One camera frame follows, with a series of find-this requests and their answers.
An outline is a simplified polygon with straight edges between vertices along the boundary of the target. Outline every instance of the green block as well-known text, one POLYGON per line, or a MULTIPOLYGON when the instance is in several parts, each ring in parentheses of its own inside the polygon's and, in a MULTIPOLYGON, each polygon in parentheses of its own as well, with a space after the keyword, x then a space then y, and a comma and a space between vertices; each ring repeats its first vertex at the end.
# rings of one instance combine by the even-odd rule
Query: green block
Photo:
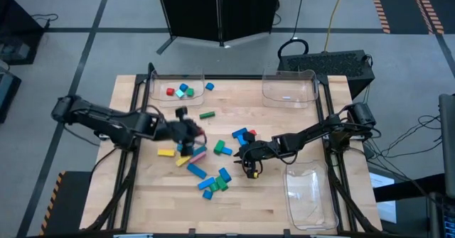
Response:
POLYGON ((229 188, 221 176, 217 177, 215 180, 222 191, 226 191, 229 188))
POLYGON ((213 151, 219 155, 221 153, 221 150, 223 149, 223 147, 225 147, 225 142, 222 140, 219 140, 218 143, 216 143, 215 149, 213 149, 213 151))
POLYGON ((205 114, 199 114, 199 118, 202 120, 202 119, 205 119, 205 118, 208 118, 208 117, 214 117, 215 116, 215 112, 208 112, 208 113, 205 113, 205 114))
POLYGON ((209 185, 209 188, 210 188, 210 191, 215 192, 220 189, 220 186, 218 185, 218 183, 212 183, 212 185, 209 185))
POLYGON ((186 90, 186 95, 187 95, 188 97, 192 97, 192 96, 194 95, 194 89, 193 89, 193 88, 188 88, 188 89, 186 90))

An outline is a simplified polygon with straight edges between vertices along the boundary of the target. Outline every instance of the yellow cable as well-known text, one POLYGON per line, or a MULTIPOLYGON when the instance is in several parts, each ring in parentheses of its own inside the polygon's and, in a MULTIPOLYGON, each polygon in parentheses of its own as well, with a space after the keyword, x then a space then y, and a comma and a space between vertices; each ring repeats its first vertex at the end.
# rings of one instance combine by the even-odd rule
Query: yellow cable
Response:
POLYGON ((332 16, 330 17, 330 23, 328 24, 328 30, 327 30, 327 37, 326 37, 326 44, 324 46, 324 51, 327 51, 327 45, 328 45, 328 37, 330 36, 330 29, 332 27, 332 20, 333 17, 335 16, 336 9, 338 8, 338 4, 340 3, 340 0, 336 0, 335 8, 333 8, 332 11, 332 16))

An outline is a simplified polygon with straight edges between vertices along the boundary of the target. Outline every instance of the yellow block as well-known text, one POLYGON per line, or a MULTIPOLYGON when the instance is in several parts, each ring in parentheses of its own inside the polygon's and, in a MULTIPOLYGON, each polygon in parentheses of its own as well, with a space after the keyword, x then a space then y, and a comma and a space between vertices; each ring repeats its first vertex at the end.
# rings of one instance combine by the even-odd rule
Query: yellow block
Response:
POLYGON ((178 159, 178 160, 176 161, 176 165, 177 165, 178 167, 180 167, 180 166, 182 166, 183 164, 185 164, 185 163, 186 163, 188 160, 190 160, 190 159, 191 159, 191 156, 182 157, 182 158, 180 158, 180 159, 178 159))
POLYGON ((174 157, 176 155, 176 151, 173 149, 159 149, 158 155, 174 157))

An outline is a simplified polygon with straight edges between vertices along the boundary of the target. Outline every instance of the blue block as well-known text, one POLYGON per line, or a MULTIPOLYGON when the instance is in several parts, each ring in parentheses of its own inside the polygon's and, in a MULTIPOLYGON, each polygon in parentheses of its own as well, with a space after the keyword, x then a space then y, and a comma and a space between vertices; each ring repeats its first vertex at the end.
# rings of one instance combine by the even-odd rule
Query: blue block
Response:
POLYGON ((232 180, 228 171, 225 168, 221 168, 219 171, 221 178, 227 183, 232 180))
POLYGON ((239 136, 237 137, 237 139, 238 139, 240 145, 242 145, 242 146, 248 144, 248 143, 243 139, 243 135, 239 135, 239 136))
POLYGON ((194 164, 190 163, 186 166, 186 169, 192 172, 194 175, 198 176, 199 178, 204 179, 207 176, 207 173, 203 171, 201 168, 195 166, 194 164))
POLYGON ((248 131, 247 128, 242 128, 242 129, 240 129, 240 130, 238 130, 238 131, 234 131, 234 132, 232 133, 232 137, 235 139, 235 138, 237 138, 239 135, 242 135, 242 134, 244 134, 244 133, 247 132, 247 131, 248 131))
POLYGON ((212 185, 215 181, 215 178, 209 178, 207 180, 204 180, 203 182, 199 183, 198 188, 199 190, 202 190, 204 188, 208 188, 209 185, 212 185))
POLYGON ((212 200, 212 196, 213 196, 213 192, 211 192, 209 190, 204 190, 204 194, 202 195, 202 197, 204 197, 207 200, 212 200))
POLYGON ((194 152, 193 152, 193 156, 197 156, 199 153, 202 153, 204 151, 207 151, 207 148, 205 146, 201 146, 200 148, 196 149, 194 152))
POLYGON ((225 153, 225 154, 227 154, 227 155, 230 156, 230 155, 232 154, 232 149, 230 149, 230 148, 223 148, 223 149, 221 149, 221 153, 225 153))
POLYGON ((185 92, 186 89, 188 89, 188 85, 185 85, 185 84, 181 84, 181 85, 180 85, 180 90, 181 90, 182 92, 185 92))
POLYGON ((213 85, 213 83, 209 82, 209 83, 205 86, 205 88, 206 88, 207 90, 213 90, 213 88, 215 88, 215 85, 213 85))

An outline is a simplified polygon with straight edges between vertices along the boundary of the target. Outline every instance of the toy block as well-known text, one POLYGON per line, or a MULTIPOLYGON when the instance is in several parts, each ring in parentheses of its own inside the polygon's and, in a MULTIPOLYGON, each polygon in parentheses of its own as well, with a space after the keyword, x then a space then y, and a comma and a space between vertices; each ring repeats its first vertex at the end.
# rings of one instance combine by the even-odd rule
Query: toy block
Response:
POLYGON ((214 177, 211 177, 211 178, 206 179, 203 182, 199 183, 198 184, 198 188, 199 188, 199 190, 202 190, 204 188, 208 188, 209 185, 212 185, 215 182, 216 181, 215 181, 214 177))
POLYGON ((187 95, 188 97, 192 97, 192 96, 194 95, 194 89, 193 89, 193 88, 188 88, 188 89, 186 90, 186 95, 187 95))
POLYGON ((226 183, 228 183, 229 181, 232 180, 232 178, 230 177, 228 171, 227 171, 225 168, 221 168, 218 172, 220 173, 221 178, 222 178, 226 183))
POLYGON ((199 114, 199 119, 205 119, 205 118, 208 118, 208 117, 214 117, 215 116, 215 112, 208 112, 208 113, 205 113, 205 114, 199 114))
POLYGON ((232 149, 223 147, 223 149, 221 149, 221 153, 225 153, 230 156, 232 154, 232 149))
POLYGON ((229 188, 226 182, 223 180, 223 178, 221 178, 221 176, 218 176, 216 178, 216 183, 218 184, 222 191, 226 191, 229 188))
POLYGON ((183 93, 181 90, 176 91, 176 95, 177 95, 177 97, 179 97, 179 98, 182 98, 182 97, 184 96, 184 94, 185 94, 185 93, 183 93))
POLYGON ((204 194, 202 197, 204 197, 207 200, 212 200, 213 193, 210 192, 209 190, 204 190, 204 194))
POLYGON ((218 185, 218 183, 215 182, 212 185, 209 185, 209 188, 210 188, 210 191, 216 192, 220 189, 220 186, 218 185))
POLYGON ((189 161, 191 158, 191 156, 184 156, 184 157, 181 157, 180 159, 178 159, 176 161, 176 165, 178 167, 182 166, 183 164, 185 164, 187 161, 189 161))
POLYGON ((186 169, 192 172, 194 175, 198 176, 199 178, 204 179, 207 176, 207 173, 203 171, 201 168, 195 166, 194 164, 190 163, 186 166, 186 169))
POLYGON ((202 153, 204 151, 207 151, 207 148, 205 146, 201 146, 200 148, 196 149, 194 152, 193 152, 193 157, 194 156, 197 156, 199 153, 202 153))
POLYGON ((209 82, 209 83, 205 86, 205 88, 206 88, 207 90, 213 90, 213 88, 215 88, 215 85, 213 85, 213 83, 209 82))
POLYGON ((187 89, 188 89, 188 85, 185 85, 185 84, 181 84, 179 89, 182 91, 182 92, 185 92, 187 89))
POLYGON ((255 135, 250 133, 249 131, 242 134, 242 138, 244 141, 246 141, 248 143, 252 143, 252 142, 256 141, 255 135))
POLYGON ((199 161, 200 159, 204 158, 206 155, 207 155, 206 152, 198 153, 197 156, 193 156, 190 159, 190 163, 195 163, 195 162, 199 161))
POLYGON ((172 96, 174 92, 175 92, 175 90, 174 90, 174 89, 172 89, 172 88, 168 88, 168 89, 166 90, 166 95, 168 95, 168 96, 172 96))
POLYGON ((247 142, 243 139, 243 135, 239 135, 237 137, 237 140, 239 141, 240 145, 242 145, 242 146, 247 144, 247 142))
POLYGON ((247 128, 242 128, 242 129, 240 129, 240 130, 238 130, 238 131, 234 131, 234 132, 232 133, 232 137, 233 137, 234 139, 236 139, 239 135, 242 135, 242 134, 244 134, 244 133, 247 132, 247 131, 248 131, 247 128))
POLYGON ((169 156, 174 157, 176 155, 176 151, 173 149, 159 149, 158 150, 159 156, 169 156))
POLYGON ((213 151, 216 153, 216 154, 220 154, 221 153, 221 150, 225 147, 225 142, 222 141, 222 140, 219 140, 217 143, 216 143, 216 146, 215 146, 215 149, 213 149, 213 151))

